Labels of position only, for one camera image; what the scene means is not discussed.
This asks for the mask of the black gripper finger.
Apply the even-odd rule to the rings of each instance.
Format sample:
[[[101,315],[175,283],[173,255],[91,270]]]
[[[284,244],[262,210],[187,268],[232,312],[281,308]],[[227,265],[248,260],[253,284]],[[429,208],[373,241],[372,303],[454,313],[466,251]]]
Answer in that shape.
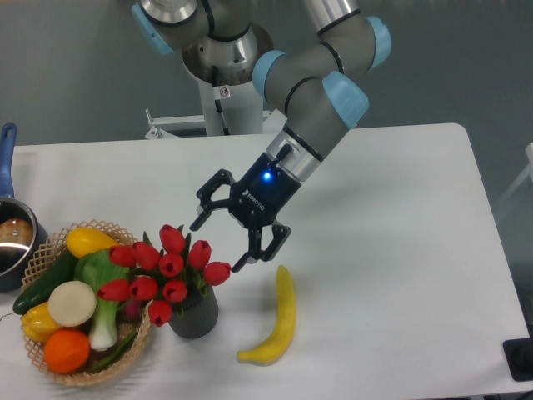
[[[257,261],[271,261],[279,252],[285,241],[291,235],[291,229],[279,222],[271,225],[271,241],[262,247],[262,227],[252,227],[248,229],[248,249],[232,266],[231,271],[238,273],[247,264]]]
[[[233,184],[232,173],[226,169],[220,169],[197,190],[196,196],[199,200],[199,206],[197,217],[189,227],[191,231],[198,231],[214,211],[228,208],[231,202],[229,197],[218,200],[214,200],[212,197],[220,187],[228,186],[230,188]]]

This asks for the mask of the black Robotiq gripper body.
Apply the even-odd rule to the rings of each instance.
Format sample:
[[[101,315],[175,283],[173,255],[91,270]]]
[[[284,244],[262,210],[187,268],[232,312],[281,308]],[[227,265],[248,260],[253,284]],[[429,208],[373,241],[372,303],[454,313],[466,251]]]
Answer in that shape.
[[[301,183],[264,152],[230,188],[228,212],[247,229],[272,225]]]

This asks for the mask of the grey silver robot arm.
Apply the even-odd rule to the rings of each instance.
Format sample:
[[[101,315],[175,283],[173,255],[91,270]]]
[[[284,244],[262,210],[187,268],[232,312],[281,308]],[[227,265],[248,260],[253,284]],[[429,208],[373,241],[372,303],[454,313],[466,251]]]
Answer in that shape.
[[[251,19],[248,1],[138,1],[132,15],[161,54],[180,53],[196,79],[206,133],[259,133],[263,107],[285,116],[281,131],[239,180],[227,170],[198,191],[192,230],[225,208],[247,231],[236,268],[273,259],[290,235],[276,216],[367,111],[353,78],[383,63],[391,35],[355,1],[303,4],[319,42],[288,55]]]

